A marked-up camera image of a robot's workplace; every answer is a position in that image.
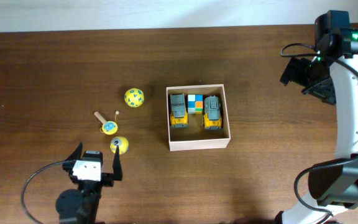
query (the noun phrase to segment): yellow toy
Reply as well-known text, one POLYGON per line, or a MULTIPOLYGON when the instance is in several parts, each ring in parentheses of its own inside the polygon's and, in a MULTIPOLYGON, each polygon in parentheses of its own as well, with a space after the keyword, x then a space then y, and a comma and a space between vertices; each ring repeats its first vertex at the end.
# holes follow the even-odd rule
POLYGON ((144 102, 143 91, 138 88, 131 88, 125 93, 124 100, 132 108, 139 107, 144 102))
POLYGON ((222 129, 221 102, 217 96, 205 98, 204 128, 207 130, 222 129))
POLYGON ((118 131, 118 125, 114 121, 106 121, 99 112, 95 112, 94 115, 99 119, 100 122, 102 122, 102 127, 100 129, 100 132, 104 134, 115 134, 118 131))
POLYGON ((125 137, 117 136, 111 140, 110 149, 116 153, 117 146, 119 147, 119 154, 124 154, 128 151, 129 142, 125 137))
POLYGON ((170 120, 172 128, 185 128, 189 126, 184 93, 171 95, 170 120))

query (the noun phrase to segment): yellow egg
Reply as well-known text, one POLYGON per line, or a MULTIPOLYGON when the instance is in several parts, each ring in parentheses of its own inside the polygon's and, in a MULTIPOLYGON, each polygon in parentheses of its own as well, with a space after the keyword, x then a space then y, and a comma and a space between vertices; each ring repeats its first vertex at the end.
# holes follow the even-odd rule
POLYGON ((132 108, 141 106, 144 102, 143 91, 138 88, 131 88, 125 93, 124 100, 132 108))

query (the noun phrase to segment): rubik's cube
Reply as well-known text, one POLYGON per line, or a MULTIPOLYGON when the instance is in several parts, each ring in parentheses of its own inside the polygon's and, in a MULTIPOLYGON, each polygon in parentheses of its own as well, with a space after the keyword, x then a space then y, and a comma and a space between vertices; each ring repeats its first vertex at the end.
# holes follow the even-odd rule
POLYGON ((203 96, 187 95, 187 113, 203 114, 203 96))

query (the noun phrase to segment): wooden table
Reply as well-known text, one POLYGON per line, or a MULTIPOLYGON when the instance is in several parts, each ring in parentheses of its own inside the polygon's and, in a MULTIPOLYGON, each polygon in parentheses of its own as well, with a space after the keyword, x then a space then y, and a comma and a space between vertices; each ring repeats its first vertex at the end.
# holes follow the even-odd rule
MULTIPOLYGON (((295 176, 332 159, 336 145, 335 107, 279 82, 288 63, 279 51, 292 42, 314 43, 314 27, 0 34, 0 223, 30 223, 20 207, 24 182, 79 142, 112 159, 96 110, 109 119, 119 110, 118 133, 130 144, 124 181, 103 189, 98 220, 253 223, 292 207, 295 176), (215 83, 226 89, 228 147, 170 152, 165 87, 215 83), (146 98, 137 109, 123 100, 133 86, 146 98)), ((54 167, 34 179, 25 201, 56 223, 55 200, 70 188, 54 167)), ((358 223, 358 209, 337 219, 358 223)))

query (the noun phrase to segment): white wall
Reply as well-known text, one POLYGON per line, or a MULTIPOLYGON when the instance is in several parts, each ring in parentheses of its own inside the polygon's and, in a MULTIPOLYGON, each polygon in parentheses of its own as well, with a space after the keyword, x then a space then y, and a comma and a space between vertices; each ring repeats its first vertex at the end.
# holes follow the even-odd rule
POLYGON ((0 32, 312 24, 358 0, 0 0, 0 32))

